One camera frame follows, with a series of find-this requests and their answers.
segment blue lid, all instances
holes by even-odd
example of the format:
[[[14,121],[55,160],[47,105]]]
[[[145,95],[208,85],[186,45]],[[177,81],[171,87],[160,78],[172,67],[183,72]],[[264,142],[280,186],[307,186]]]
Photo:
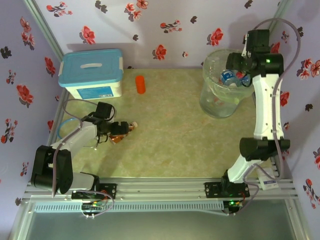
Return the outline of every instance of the blue lid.
[[[123,77],[122,52],[118,48],[67,53],[59,70],[61,87],[119,82]]]

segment clear plastic bucket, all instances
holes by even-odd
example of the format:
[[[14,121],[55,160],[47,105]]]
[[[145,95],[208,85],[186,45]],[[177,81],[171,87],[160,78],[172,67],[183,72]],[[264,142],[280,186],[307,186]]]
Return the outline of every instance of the clear plastic bucket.
[[[203,62],[202,76],[204,79],[200,96],[203,111],[215,118],[226,118],[232,115],[242,99],[254,92],[254,87],[226,86],[219,80],[226,69],[230,53],[240,53],[234,49],[219,49],[210,53]]]

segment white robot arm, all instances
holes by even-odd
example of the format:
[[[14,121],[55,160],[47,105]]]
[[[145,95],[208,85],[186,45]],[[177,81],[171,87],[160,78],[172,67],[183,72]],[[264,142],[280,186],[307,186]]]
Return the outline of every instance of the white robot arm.
[[[256,121],[253,138],[242,138],[240,141],[240,156],[222,177],[222,190],[228,192],[232,184],[243,184],[244,176],[269,157],[277,154],[274,139],[273,114],[276,121],[276,136],[282,151],[290,147],[290,141],[284,139],[280,115],[280,88],[274,88],[284,71],[284,61],[281,54],[270,53],[269,30],[252,30],[245,36],[245,46],[241,53],[231,53],[228,56],[226,68],[250,73],[256,99]],[[273,112],[273,97],[275,97],[275,112]]]
[[[40,146],[34,158],[31,184],[36,188],[65,194],[72,190],[97,191],[99,177],[89,173],[75,173],[72,169],[72,158],[90,140],[108,135],[125,135],[129,132],[129,124],[125,121],[114,122],[116,110],[105,102],[99,102],[96,110],[81,119],[76,131],[73,131],[60,141],[51,146]],[[55,159],[56,184],[54,184],[54,169],[52,164]]]

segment floral wallpaper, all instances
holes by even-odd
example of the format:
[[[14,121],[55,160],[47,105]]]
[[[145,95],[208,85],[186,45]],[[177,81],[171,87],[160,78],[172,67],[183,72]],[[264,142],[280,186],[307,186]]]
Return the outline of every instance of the floral wallpaper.
[[[5,1],[0,22],[0,239],[6,240],[62,89],[60,63],[23,1]]]
[[[293,1],[286,12],[284,18],[298,29],[301,50],[283,79],[280,95],[284,134],[291,140],[282,158],[290,168],[312,239],[320,236],[320,43],[315,41],[320,37],[315,31],[319,12],[319,1]],[[272,51],[283,55],[286,67],[296,53],[296,34],[278,23],[271,42]]]
[[[63,53],[120,48],[128,68],[201,68],[272,18],[280,0],[34,0]]]

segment white storage box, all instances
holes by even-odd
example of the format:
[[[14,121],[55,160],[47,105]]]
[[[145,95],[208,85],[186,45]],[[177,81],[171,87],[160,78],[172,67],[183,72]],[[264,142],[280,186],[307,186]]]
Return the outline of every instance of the white storage box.
[[[123,72],[120,49],[71,52],[63,57],[58,82],[75,99],[114,98],[122,95]]]

